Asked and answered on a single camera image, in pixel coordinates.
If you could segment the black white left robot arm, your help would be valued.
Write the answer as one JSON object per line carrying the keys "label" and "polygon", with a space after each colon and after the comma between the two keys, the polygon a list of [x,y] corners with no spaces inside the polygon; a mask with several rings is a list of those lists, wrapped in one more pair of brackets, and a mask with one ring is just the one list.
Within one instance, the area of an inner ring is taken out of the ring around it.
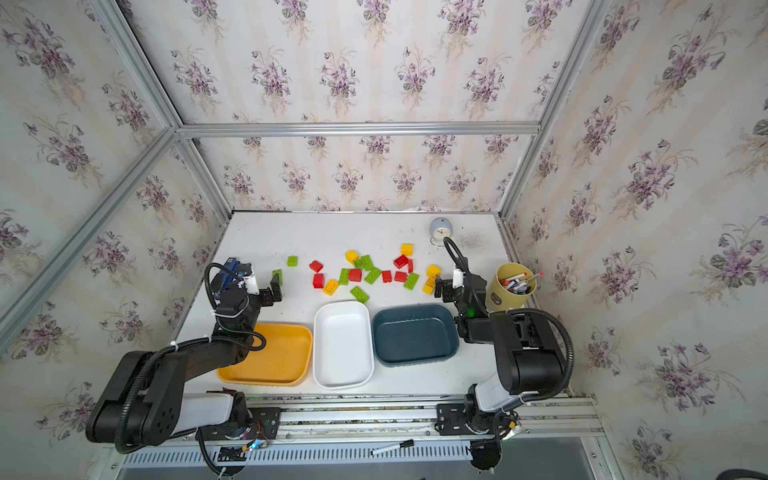
{"label": "black white left robot arm", "polygon": [[253,425],[243,393],[193,394],[185,386],[265,349],[267,339],[255,327],[261,310],[281,301],[281,276],[273,274],[261,288],[249,265],[231,269],[212,262],[205,269],[217,272],[203,278],[214,319],[211,333],[125,354],[86,422],[89,442],[129,454],[204,428],[243,433]]}

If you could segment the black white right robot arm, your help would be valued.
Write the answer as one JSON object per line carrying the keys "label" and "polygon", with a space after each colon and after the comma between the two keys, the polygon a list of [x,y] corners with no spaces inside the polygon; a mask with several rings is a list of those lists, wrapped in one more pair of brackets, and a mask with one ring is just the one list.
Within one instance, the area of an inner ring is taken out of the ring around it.
{"label": "black white right robot arm", "polygon": [[502,459],[503,441],[520,428],[518,408],[551,399],[569,385],[575,349],[558,317],[527,306],[538,275],[507,264],[486,282],[471,272],[451,238],[442,243],[455,269],[450,280],[434,279],[434,295],[454,305],[460,340],[492,346],[495,371],[471,385],[462,403],[439,405],[436,428],[448,436],[473,435],[470,463],[490,471]]}

